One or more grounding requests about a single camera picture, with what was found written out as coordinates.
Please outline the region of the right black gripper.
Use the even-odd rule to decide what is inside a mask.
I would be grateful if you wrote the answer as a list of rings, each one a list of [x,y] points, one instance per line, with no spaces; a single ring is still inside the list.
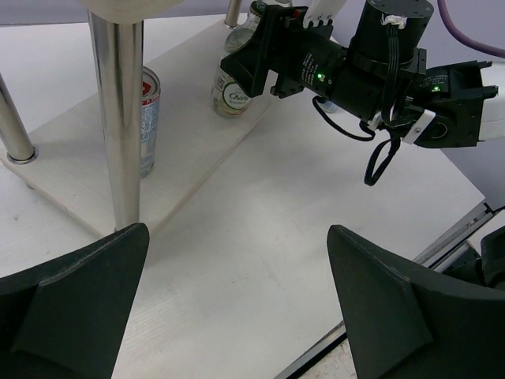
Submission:
[[[280,99],[305,88],[330,96],[339,60],[331,41],[333,21],[311,21],[304,28],[307,12],[304,6],[268,6],[252,38],[221,61],[220,68],[248,97],[263,94],[270,71],[277,73],[273,95]]]

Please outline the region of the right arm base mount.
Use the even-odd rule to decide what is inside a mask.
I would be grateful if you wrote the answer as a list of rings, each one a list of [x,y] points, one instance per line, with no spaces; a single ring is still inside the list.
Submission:
[[[504,226],[480,234],[497,214],[482,201],[413,261],[453,279],[502,291]]]

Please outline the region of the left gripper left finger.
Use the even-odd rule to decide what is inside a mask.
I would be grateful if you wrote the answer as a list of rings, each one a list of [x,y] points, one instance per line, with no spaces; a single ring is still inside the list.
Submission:
[[[150,235],[132,224],[1,279],[3,378],[110,378]]]

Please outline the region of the silver energy drink can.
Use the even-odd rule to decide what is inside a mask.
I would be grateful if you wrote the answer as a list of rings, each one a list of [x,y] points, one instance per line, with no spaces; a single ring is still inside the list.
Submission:
[[[161,86],[152,69],[143,67],[141,106],[140,176],[148,176],[155,162]]]

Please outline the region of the clear green-cap Chang bottle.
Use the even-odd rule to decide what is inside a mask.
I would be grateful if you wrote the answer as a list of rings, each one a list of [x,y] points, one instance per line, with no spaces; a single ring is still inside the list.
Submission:
[[[264,1],[253,1],[249,6],[247,19],[226,38],[224,51],[231,54],[244,46],[256,31],[267,4]]]

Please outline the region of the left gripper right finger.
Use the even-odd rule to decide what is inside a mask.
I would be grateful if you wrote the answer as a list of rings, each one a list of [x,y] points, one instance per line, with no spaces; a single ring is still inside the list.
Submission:
[[[503,377],[503,229],[447,274],[341,225],[327,249],[359,378]]]

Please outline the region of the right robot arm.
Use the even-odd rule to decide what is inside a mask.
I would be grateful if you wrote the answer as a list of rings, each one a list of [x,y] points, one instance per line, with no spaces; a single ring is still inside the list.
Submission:
[[[503,62],[427,67],[418,44],[433,12],[446,12],[443,2],[367,1],[348,47],[331,39],[342,6],[268,6],[251,39],[221,61],[222,70],[252,98],[263,93],[270,72],[277,75],[273,96],[312,91],[314,105],[328,100],[359,119],[359,141],[387,131],[387,156],[372,153],[368,186],[402,144],[464,148],[503,137]]]

